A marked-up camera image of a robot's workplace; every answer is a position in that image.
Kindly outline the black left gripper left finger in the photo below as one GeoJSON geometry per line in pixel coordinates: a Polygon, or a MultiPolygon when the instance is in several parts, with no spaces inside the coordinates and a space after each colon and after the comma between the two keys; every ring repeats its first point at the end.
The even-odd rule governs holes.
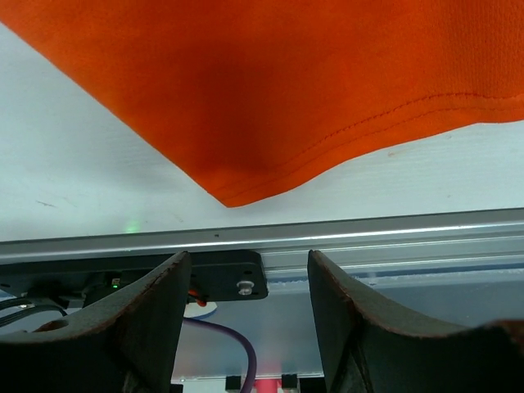
{"type": "Polygon", "coordinates": [[[1,338],[3,392],[167,392],[187,304],[185,251],[33,332],[1,338]]]}

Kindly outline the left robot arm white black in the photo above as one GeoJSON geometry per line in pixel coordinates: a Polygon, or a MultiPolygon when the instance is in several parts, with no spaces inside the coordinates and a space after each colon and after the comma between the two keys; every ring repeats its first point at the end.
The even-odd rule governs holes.
{"type": "MultiPolygon", "coordinates": [[[[230,272],[205,278],[189,254],[35,332],[1,340],[1,376],[14,392],[167,392],[183,309],[216,300],[230,272]]],[[[523,323],[458,330],[344,274],[313,251],[308,278],[330,392],[520,392],[523,323]]]]}

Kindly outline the orange t shirt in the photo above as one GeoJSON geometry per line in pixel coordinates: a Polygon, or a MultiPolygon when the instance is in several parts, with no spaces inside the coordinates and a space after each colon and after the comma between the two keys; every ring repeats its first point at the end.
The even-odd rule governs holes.
{"type": "Polygon", "coordinates": [[[4,1],[1,21],[227,207],[523,117],[520,1],[4,1]]]}

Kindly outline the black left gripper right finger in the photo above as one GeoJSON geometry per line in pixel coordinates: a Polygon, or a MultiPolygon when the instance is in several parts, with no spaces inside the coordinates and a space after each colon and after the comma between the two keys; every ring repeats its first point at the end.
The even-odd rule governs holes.
{"type": "Polygon", "coordinates": [[[329,392],[521,392],[523,322],[467,328],[403,306],[320,251],[308,255],[329,392]]]}

